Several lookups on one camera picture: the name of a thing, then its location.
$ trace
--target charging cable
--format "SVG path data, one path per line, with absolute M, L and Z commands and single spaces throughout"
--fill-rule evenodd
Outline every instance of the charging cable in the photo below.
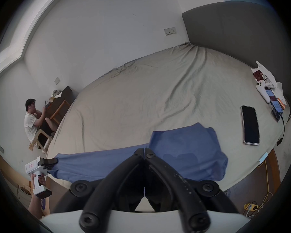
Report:
M 282 139 L 283 139 L 283 136 L 285 135 L 285 122 L 283 121 L 283 118 L 282 118 L 282 114 L 280 113 L 280 117 L 282 119 L 282 123 L 283 123 L 283 135 L 282 135 L 282 138 L 280 138 L 277 142 L 277 146 L 282 142 Z

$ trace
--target hand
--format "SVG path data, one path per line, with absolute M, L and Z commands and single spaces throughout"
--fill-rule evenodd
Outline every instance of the hand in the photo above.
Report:
M 33 180 L 33 178 L 34 178 L 35 176 L 36 176 L 35 174 L 33 174 L 33 173 L 31 174 L 31 183 L 32 183 L 32 186 L 33 186 L 34 189 L 35 189 L 35 187 L 34 187 L 34 180 Z M 42 185 L 46 186 L 44 174 L 42 174 L 42 176 L 39 176 L 39 177 L 38 177 L 38 180 L 39 180 L 39 182 L 40 182 Z

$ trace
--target bed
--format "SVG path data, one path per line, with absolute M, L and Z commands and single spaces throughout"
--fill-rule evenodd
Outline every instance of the bed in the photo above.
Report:
M 257 147 L 242 142 L 241 105 L 256 109 Z M 145 144 L 153 131 L 197 122 L 216 131 L 228 157 L 225 177 L 218 181 L 222 190 L 248 175 L 283 131 L 256 90 L 249 66 L 186 43 L 126 63 L 88 85 L 62 120 L 47 158 Z
M 149 142 L 155 130 L 171 130 L 199 122 L 216 131 L 221 150 L 228 157 L 225 177 L 217 183 L 222 190 L 235 185 L 256 168 L 264 153 L 272 150 L 284 128 L 256 90 L 251 71 L 256 68 L 256 60 L 282 82 L 291 106 L 289 39 L 281 32 L 278 18 L 260 6 L 223 2 L 183 13 L 191 43 L 133 60 L 88 85 L 60 123 L 47 158 L 58 153 L 141 145 Z M 257 14 L 260 17 L 267 14 L 264 17 L 272 30 L 265 30 L 263 26 L 259 29 L 251 23 Z M 257 33 L 248 38 L 250 30 Z M 261 42 L 261 38 L 267 41 L 278 34 L 280 40 L 273 41 L 271 47 Z M 241 37 L 249 39 L 250 44 L 244 44 Z M 289 63 L 284 72 L 283 63 Z M 256 109 L 259 146 L 242 142 L 241 105 Z M 287 105 L 283 113 L 285 123 L 289 113 Z M 67 188 L 70 186 L 70 182 L 53 179 Z

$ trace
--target gray headboard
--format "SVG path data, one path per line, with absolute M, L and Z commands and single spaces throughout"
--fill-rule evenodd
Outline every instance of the gray headboard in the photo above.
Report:
M 252 68 L 256 60 L 282 83 L 291 107 L 291 42 L 279 16 L 251 2 L 218 2 L 182 14 L 190 42 L 228 54 Z

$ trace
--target white handheld device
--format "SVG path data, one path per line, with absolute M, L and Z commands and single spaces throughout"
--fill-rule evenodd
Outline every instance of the white handheld device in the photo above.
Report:
M 264 98 L 264 100 L 267 103 L 271 102 L 270 97 L 268 96 L 266 90 L 265 90 L 265 81 L 264 80 L 260 80 L 257 83 L 257 90 L 260 92 L 261 96 Z
M 36 160 L 26 164 L 25 171 L 29 176 L 31 176 L 32 173 L 36 175 L 33 179 L 35 187 L 35 189 L 33 190 L 34 195 L 41 199 L 45 199 L 48 196 L 52 195 L 52 191 L 39 183 L 38 176 L 42 176 L 42 174 L 44 174 L 44 176 L 48 175 L 47 170 L 43 169 L 43 166 L 39 165 L 40 160 L 41 158 L 38 157 Z

